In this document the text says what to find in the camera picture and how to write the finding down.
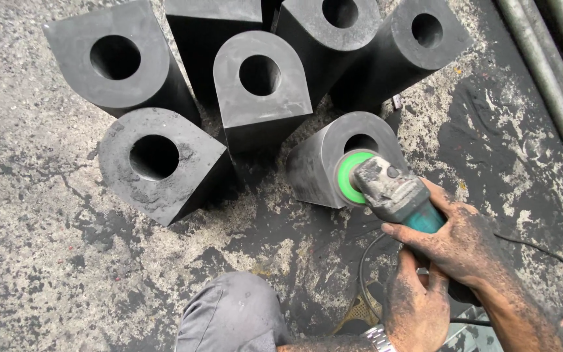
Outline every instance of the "hand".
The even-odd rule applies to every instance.
[[[435,234],[400,224],[383,224],[395,240],[423,252],[444,273],[476,290],[500,285],[507,274],[505,259],[488,221],[473,206],[456,202],[443,188],[421,178],[431,192],[430,201],[448,218]]]
[[[449,278],[434,264],[428,277],[418,276],[419,267],[404,246],[397,272],[386,285],[383,321],[386,335],[398,352],[435,352],[449,331]]]

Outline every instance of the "bolt hole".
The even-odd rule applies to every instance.
[[[160,135],[137,140],[129,152],[129,164],[140,177],[159,181],[169,177],[180,163],[180,153],[173,141]]]
[[[442,25],[430,14],[421,13],[411,22],[411,33],[418,44],[431,49],[442,41]]]
[[[354,0],[324,0],[323,14],[332,26],[349,28],[358,20],[360,12]]]
[[[345,144],[345,153],[355,149],[368,149],[378,152],[377,142],[368,135],[355,135],[347,140]]]
[[[282,77],[275,61],[263,55],[253,55],[244,60],[238,75],[243,87],[258,96],[273,94]]]
[[[105,36],[90,49],[94,70],[109,80],[124,80],[140,66],[140,51],[136,44],[123,36]]]

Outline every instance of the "black power cord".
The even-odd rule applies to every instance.
[[[544,249],[542,247],[540,247],[537,244],[533,244],[531,242],[527,242],[527,241],[523,241],[520,239],[513,239],[510,237],[506,237],[503,235],[499,235],[499,234],[494,234],[495,236],[497,236],[500,239],[503,239],[505,241],[509,241],[509,242],[514,242],[514,243],[519,243],[519,244],[524,244],[524,245],[528,245],[530,247],[533,247],[535,249],[537,249],[540,252],[543,252],[545,254],[548,254],[550,256],[552,256],[553,258],[556,258],[557,260],[561,261],[563,263],[563,258],[560,257],[558,254],[555,254],[547,249]],[[383,324],[382,321],[382,317],[377,314],[377,311],[375,310],[375,307],[373,307],[373,305],[370,303],[369,299],[368,299],[368,294],[366,293],[366,281],[364,280],[364,260],[366,260],[366,255],[368,254],[368,252],[370,251],[370,249],[377,244],[382,238],[384,238],[386,236],[386,233],[380,234],[379,236],[377,236],[377,238],[375,238],[373,240],[373,242],[371,242],[368,247],[366,247],[366,249],[364,250],[364,253],[362,254],[362,259],[360,260],[360,265],[358,267],[358,279],[360,281],[360,289],[362,291],[362,299],[364,300],[364,303],[370,308],[370,310],[373,312],[373,314],[375,316],[377,316],[377,319],[379,320],[379,322],[381,324]],[[450,323],[459,323],[459,324],[471,324],[471,325],[479,325],[479,326],[492,326],[490,325],[489,321],[483,321],[483,320],[474,320],[474,319],[464,319],[464,318],[459,318],[459,317],[452,317],[449,321]]]

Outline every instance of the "stained concrete floor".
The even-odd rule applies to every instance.
[[[380,1],[382,14],[395,5]],[[168,351],[180,310],[204,282],[254,272],[280,293],[296,336],[330,331],[355,292],[370,212],[293,200],[290,149],[341,115],[328,100],[272,158],[259,155],[185,220],[163,228],[105,186],[98,141],[114,121],[64,81],[40,26],[114,1],[0,0],[0,351]],[[154,10],[178,57],[163,18]],[[496,221],[563,255],[563,146],[489,0],[450,0],[475,40],[449,66],[384,105],[411,168]],[[222,139],[218,114],[203,129]],[[563,265],[503,243],[553,319]],[[385,279],[398,244],[368,265]]]

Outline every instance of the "silver watch band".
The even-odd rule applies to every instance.
[[[377,348],[377,352],[397,352],[392,346],[392,343],[390,343],[390,340],[388,340],[386,332],[383,330],[383,325],[381,324],[375,325],[360,336],[363,336],[372,342],[373,346]]]

